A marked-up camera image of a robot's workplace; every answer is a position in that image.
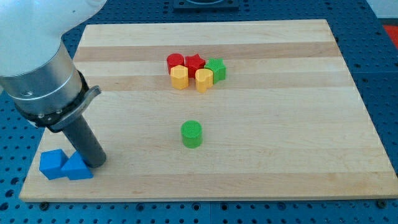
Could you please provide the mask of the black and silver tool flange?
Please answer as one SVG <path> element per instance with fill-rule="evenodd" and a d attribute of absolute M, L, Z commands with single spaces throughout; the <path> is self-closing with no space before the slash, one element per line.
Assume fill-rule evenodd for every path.
<path fill-rule="evenodd" d="M 47 114 L 35 114 L 24 110 L 22 106 L 15 103 L 16 109 L 35 127 L 48 128 L 53 133 L 63 131 L 67 126 L 82 118 L 82 114 L 88 105 L 96 96 L 101 94 L 101 89 L 98 85 L 89 88 L 83 74 L 78 70 L 75 70 L 75 73 L 79 75 L 81 81 L 80 92 L 73 101 L 69 102 L 63 108 L 53 110 Z"/>

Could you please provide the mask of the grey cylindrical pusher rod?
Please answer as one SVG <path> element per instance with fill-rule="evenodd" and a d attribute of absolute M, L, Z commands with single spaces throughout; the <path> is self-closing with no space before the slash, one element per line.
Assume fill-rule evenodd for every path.
<path fill-rule="evenodd" d="M 88 167 L 97 168 L 106 162 L 106 153 L 82 115 L 65 126 L 62 132 Z"/>

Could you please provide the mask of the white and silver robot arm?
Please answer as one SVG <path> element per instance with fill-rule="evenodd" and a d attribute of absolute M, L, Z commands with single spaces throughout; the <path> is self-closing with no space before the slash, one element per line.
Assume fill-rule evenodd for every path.
<path fill-rule="evenodd" d="M 89 167 L 106 154 L 83 117 L 101 93 L 76 69 L 62 35 L 106 0 L 1 1 L 1 86 L 32 125 L 63 132 Z"/>

